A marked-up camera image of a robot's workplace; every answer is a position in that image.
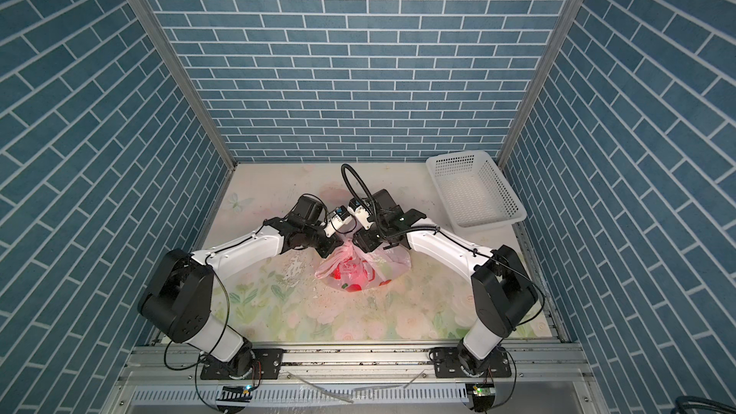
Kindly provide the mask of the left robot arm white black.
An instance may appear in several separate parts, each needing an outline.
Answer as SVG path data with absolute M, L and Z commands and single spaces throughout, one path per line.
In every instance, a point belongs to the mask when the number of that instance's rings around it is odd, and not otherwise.
M 328 258 L 343 241 L 337 229 L 352 220 L 343 206 L 332 223 L 321 200 L 301 195 L 285 216 L 222 245 L 187 252 L 174 249 L 156 265 L 143 292 L 138 312 L 175 343 L 203 352 L 207 362 L 218 362 L 226 377 L 250 375 L 255 355 L 252 343 L 212 313 L 212 295 L 224 280 L 267 258 L 291 250 L 312 248 Z

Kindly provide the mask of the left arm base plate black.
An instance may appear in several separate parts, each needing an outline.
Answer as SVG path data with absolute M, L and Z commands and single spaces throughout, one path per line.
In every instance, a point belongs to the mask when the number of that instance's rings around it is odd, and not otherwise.
M 256 348 L 239 352 L 229 362 L 205 356 L 199 377 L 205 381 L 277 380 L 284 354 L 280 348 Z

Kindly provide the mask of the pink plastic fruit bag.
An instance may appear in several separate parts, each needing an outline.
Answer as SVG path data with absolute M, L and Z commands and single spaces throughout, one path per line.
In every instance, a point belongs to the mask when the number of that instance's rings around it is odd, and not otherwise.
M 410 270 L 410 254 L 402 246 L 384 243 L 366 253 L 345 241 L 316 268 L 314 277 L 330 288 L 357 292 L 388 285 Z

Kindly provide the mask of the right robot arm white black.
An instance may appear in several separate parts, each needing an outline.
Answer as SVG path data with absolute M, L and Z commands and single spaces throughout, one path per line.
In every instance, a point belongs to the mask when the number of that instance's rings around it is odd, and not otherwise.
M 401 246 L 469 281 L 476 321 L 458 344 L 458 358 L 471 376 L 487 372 L 490 354 L 542 299 L 518 253 L 508 245 L 491 249 L 467 241 L 416 209 L 404 211 L 385 190 L 369 199 L 353 197 L 347 209 L 358 223 L 353 243 L 364 252 Z

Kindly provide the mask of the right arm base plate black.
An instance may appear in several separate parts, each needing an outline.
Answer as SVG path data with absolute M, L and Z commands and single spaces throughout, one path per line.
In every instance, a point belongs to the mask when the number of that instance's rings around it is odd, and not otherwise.
M 429 351 L 429 360 L 437 379 L 509 378 L 513 373 L 508 353 L 502 347 L 494 348 L 485 358 L 477 358 L 462 344 L 435 347 Z

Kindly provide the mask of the white plastic mesh basket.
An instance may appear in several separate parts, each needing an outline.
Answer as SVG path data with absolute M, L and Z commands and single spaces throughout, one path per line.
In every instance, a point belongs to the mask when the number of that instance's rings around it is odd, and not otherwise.
M 465 235 L 523 222 L 527 211 L 485 151 L 458 151 L 425 161 L 454 233 Z

